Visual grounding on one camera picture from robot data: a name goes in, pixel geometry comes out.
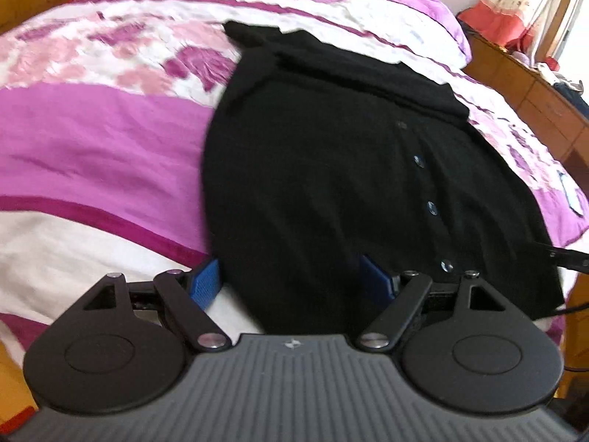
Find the pink and white bedspread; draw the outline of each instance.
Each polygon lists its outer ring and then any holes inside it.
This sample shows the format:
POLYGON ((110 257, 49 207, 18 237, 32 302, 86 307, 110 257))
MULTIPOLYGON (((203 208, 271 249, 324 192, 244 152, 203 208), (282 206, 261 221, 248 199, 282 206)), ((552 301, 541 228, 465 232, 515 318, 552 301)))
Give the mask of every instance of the pink and white bedspread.
MULTIPOLYGON (((562 166, 461 72, 470 49, 438 0, 75 1, 0 37, 0 337, 17 361, 104 273, 147 280, 207 254, 200 158, 240 56, 227 20, 303 29, 449 83, 553 243, 583 246, 587 200, 584 217, 569 209, 562 166)), ((256 330, 226 292, 210 311, 233 337, 256 330)))

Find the black cardigan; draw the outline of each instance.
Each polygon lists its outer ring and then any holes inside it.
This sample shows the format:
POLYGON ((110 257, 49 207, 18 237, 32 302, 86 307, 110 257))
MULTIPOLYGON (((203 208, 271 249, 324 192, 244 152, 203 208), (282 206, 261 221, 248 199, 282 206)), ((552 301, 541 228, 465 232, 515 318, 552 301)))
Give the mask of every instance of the black cardigan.
POLYGON ((525 183, 449 85, 297 31, 227 23, 246 49, 202 165, 211 244, 264 329, 357 329, 359 257, 457 282, 477 269, 532 318, 563 302, 525 183))

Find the button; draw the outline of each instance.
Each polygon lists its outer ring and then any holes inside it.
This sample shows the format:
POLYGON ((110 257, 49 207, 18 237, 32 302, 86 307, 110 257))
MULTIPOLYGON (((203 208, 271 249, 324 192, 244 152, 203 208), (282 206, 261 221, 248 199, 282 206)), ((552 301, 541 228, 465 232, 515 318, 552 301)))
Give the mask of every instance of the button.
POLYGON ((443 259, 440 266, 442 266, 444 272, 452 272, 454 270, 454 266, 448 259, 443 259))
POLYGON ((438 208, 436 208, 436 205, 434 203, 432 203, 431 201, 428 201, 428 210, 434 216, 438 215, 438 208))

